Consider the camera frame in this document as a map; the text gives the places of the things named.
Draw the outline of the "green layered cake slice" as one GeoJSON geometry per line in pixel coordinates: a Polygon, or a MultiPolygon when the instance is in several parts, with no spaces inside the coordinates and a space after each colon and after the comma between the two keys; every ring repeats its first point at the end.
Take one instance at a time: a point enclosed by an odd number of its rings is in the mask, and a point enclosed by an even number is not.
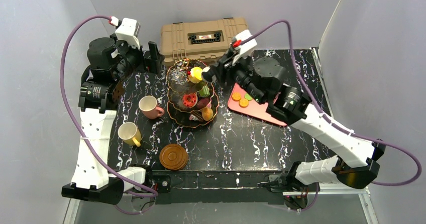
{"type": "Polygon", "coordinates": [[[201,98],[207,98],[210,96],[210,89],[207,85],[204,85],[200,91],[198,91],[198,96],[201,98]]]}

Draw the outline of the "yellow roll cake with cherry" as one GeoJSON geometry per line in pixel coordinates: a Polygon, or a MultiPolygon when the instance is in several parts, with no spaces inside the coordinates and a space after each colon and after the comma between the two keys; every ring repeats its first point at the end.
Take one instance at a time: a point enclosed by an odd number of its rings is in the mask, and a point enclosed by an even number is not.
{"type": "Polygon", "coordinates": [[[194,67],[188,73],[188,81],[194,84],[198,84],[202,81],[202,68],[194,67]]]}

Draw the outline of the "pink serving tray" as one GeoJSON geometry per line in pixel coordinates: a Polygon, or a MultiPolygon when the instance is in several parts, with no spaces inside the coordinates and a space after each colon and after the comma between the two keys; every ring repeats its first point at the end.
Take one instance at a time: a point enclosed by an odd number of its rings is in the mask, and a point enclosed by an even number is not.
{"type": "MultiPolygon", "coordinates": [[[[244,98],[246,92],[238,85],[238,84],[234,84],[234,87],[232,89],[231,95],[233,92],[239,92],[242,96],[242,98],[244,98]]],[[[279,126],[286,126],[286,123],[279,121],[275,118],[273,118],[271,116],[271,114],[268,114],[266,112],[267,103],[264,104],[258,104],[254,99],[252,101],[249,101],[249,105],[246,108],[241,108],[239,106],[239,102],[238,101],[233,101],[231,99],[231,96],[228,100],[227,106],[230,110],[233,110],[237,113],[240,114],[244,114],[253,118],[257,118],[259,120],[263,120],[272,124],[276,124],[279,126]]]]}

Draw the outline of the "black three tier cake stand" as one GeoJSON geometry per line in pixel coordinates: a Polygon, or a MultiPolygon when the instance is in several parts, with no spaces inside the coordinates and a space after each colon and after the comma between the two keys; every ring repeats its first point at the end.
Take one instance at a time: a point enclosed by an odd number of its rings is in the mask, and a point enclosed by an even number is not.
{"type": "Polygon", "coordinates": [[[207,65],[197,59],[181,59],[166,72],[167,113],[178,125],[187,128],[207,126],[218,114],[219,97],[215,86],[205,81],[191,81],[207,65]]]}

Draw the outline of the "orange sugared bun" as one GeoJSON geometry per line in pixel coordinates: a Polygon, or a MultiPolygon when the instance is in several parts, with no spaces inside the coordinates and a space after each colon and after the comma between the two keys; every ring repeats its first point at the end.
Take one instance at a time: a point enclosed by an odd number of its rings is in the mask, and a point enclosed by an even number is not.
{"type": "Polygon", "coordinates": [[[214,117],[214,112],[210,107],[204,107],[201,109],[201,115],[205,121],[210,121],[214,117]]]}

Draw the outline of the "red strawberry tart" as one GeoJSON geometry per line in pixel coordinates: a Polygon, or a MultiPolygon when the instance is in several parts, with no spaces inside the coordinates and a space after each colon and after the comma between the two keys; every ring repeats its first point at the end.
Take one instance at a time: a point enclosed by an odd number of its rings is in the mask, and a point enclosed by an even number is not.
{"type": "Polygon", "coordinates": [[[198,102],[198,96],[196,93],[184,94],[182,97],[182,104],[186,108],[193,108],[198,102]]]}

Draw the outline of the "chocolate layered cake slice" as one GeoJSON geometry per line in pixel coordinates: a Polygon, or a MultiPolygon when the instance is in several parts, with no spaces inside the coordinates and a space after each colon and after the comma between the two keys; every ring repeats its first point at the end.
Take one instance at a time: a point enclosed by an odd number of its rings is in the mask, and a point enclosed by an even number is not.
{"type": "Polygon", "coordinates": [[[200,115],[190,114],[189,116],[190,121],[197,121],[197,122],[204,122],[204,119],[200,115]]]}

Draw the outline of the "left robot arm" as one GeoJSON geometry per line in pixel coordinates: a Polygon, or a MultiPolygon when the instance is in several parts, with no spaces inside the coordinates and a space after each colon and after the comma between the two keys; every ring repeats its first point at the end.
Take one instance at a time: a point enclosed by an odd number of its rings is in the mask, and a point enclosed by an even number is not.
{"type": "Polygon", "coordinates": [[[157,191],[145,185],[146,168],[133,165],[116,171],[108,164],[110,135],[124,94],[123,82],[137,69],[159,74],[164,56],[157,44],[148,51],[133,48],[115,35],[90,42],[88,67],[81,77],[78,106],[80,117],[71,119],[80,133],[77,164],[70,183],[61,189],[63,197],[91,202],[118,204],[124,194],[154,198],[157,191]]]}

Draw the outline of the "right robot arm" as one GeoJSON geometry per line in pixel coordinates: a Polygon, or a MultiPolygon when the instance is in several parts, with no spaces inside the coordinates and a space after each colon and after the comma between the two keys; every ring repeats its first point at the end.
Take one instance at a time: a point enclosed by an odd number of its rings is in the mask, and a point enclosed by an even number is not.
{"type": "Polygon", "coordinates": [[[258,104],[266,104],[266,112],[274,119],[309,134],[335,153],[320,161],[295,162],[289,171],[262,186],[289,191],[317,182],[342,183],[354,189],[372,183],[378,176],[377,160],[385,146],[356,137],[316,109],[313,98],[284,82],[285,74],[285,68],[273,58],[238,58],[232,49],[201,72],[207,82],[236,83],[258,104]]]}

